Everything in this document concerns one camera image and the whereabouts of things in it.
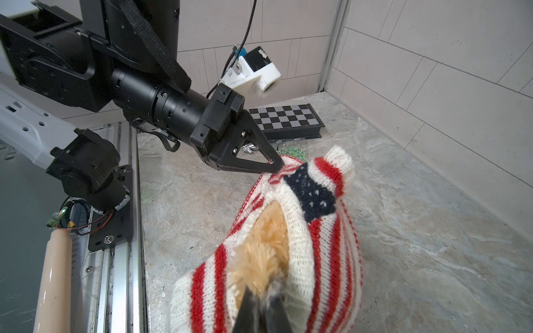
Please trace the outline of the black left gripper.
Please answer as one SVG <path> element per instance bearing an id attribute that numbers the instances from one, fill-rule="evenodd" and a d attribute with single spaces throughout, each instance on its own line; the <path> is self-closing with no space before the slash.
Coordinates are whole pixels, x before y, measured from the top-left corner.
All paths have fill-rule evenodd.
<path id="1" fill-rule="evenodd" d="M 259 148 L 247 154 L 242 146 L 253 143 Z M 221 171 L 241 173 L 278 173 L 283 159 L 250 113 L 244 110 L 244 97 L 220 84 L 208 101 L 194 128 L 190 143 L 201 159 Z"/>

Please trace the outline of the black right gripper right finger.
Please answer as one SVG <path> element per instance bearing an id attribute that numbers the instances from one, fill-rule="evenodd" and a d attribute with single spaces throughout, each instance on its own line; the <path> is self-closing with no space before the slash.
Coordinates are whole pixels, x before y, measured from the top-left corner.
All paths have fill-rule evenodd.
<path id="1" fill-rule="evenodd" d="M 263 331 L 266 333 L 293 332 L 281 293 L 269 291 L 263 300 Z"/>

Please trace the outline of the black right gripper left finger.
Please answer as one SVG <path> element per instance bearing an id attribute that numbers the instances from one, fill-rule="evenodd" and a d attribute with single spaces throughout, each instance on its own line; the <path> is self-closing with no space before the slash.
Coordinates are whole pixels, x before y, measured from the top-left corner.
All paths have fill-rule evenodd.
<path id="1" fill-rule="evenodd" d="M 259 333 L 259 331 L 260 299 L 246 287 L 232 333 Z"/>

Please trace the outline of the tan plush teddy bear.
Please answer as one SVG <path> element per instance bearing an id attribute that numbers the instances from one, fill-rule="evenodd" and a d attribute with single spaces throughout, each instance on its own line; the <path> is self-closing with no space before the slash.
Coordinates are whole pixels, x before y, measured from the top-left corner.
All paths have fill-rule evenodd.
<path id="1" fill-rule="evenodd" d="M 290 263 L 290 247 L 281 205 L 272 201 L 255 221 L 228 264 L 229 286 L 240 308 L 245 288 L 260 301 L 269 291 L 282 293 Z"/>

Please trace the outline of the knitted american flag sweater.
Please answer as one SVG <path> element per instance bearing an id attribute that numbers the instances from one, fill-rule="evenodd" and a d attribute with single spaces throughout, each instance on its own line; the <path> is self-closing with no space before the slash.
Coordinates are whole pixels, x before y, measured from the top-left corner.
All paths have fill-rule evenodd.
<path id="1" fill-rule="evenodd" d="M 363 285 L 343 197 L 350 155 L 291 156 L 249 192 L 216 251 L 174 285 L 171 332 L 348 332 Z"/>

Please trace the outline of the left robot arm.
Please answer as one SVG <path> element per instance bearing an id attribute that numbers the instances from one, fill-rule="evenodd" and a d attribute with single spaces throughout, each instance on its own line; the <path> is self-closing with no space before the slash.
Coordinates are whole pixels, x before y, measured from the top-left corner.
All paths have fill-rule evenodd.
<path id="1" fill-rule="evenodd" d="M 191 146 L 213 169 L 276 173 L 283 160 L 251 113 L 244 92 L 219 83 L 192 89 L 178 64 L 178 1 L 82 1 L 81 18 L 36 2 L 1 18 L 1 44 L 18 83 L 60 104 L 100 111 L 109 102 L 132 126 L 153 126 L 166 150 Z M 69 196 L 108 212 L 126 201 L 115 146 L 46 112 L 7 105 L 1 138 L 61 181 Z"/>

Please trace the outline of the silver foil wrapped item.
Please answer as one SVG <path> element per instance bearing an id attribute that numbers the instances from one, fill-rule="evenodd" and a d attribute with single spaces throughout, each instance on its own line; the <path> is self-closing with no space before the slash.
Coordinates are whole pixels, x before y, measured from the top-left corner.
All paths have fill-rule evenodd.
<path id="1" fill-rule="evenodd" d="M 242 150 L 247 154 L 254 154 L 255 152 L 259 151 L 259 148 L 256 147 L 253 143 L 247 143 L 242 146 Z"/>

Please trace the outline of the clear bag of green bricks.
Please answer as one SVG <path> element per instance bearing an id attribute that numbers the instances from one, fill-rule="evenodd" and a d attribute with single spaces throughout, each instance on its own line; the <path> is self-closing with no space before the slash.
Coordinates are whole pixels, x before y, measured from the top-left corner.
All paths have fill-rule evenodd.
<path id="1" fill-rule="evenodd" d="M 308 161 L 307 153 L 300 147 L 290 146 L 290 147 L 276 147 L 276 151 L 279 155 L 286 155 L 302 162 Z"/>

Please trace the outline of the folded black white chessboard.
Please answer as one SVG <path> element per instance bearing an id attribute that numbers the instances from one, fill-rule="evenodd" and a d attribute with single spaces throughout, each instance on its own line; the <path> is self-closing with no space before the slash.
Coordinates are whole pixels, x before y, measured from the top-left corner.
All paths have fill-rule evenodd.
<path id="1" fill-rule="evenodd" d="M 324 123 L 310 104 L 251 108 L 248 110 L 268 140 L 321 138 Z"/>

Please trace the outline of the left green circuit board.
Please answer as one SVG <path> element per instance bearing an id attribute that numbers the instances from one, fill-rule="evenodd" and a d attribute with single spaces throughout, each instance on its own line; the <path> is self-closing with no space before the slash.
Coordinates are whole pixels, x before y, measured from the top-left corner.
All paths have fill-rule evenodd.
<path id="1" fill-rule="evenodd" d="M 58 212 L 54 212 L 52 217 L 47 222 L 48 228 L 65 228 L 62 224 L 65 220 L 68 220 L 67 214 L 69 213 L 69 208 L 63 207 Z"/>

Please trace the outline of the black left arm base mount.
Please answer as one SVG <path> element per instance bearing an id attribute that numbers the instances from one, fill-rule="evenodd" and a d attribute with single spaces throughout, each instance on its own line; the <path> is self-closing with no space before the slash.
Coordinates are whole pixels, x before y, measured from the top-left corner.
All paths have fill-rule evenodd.
<path id="1" fill-rule="evenodd" d="M 108 212 L 92 210 L 88 250 L 96 252 L 114 247 L 133 236 L 133 168 L 119 166 L 113 173 L 123 186 L 125 197 Z"/>

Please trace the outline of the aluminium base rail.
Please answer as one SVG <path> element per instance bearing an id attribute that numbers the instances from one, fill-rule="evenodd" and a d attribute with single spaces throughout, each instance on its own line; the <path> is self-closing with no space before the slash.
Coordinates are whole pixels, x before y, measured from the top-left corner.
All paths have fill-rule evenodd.
<path id="1" fill-rule="evenodd" d="M 72 332 L 147 332 L 147 300 L 140 214 L 137 131 L 128 122 L 95 130 L 110 140 L 127 166 L 130 240 L 90 252 L 89 237 L 73 236 Z"/>

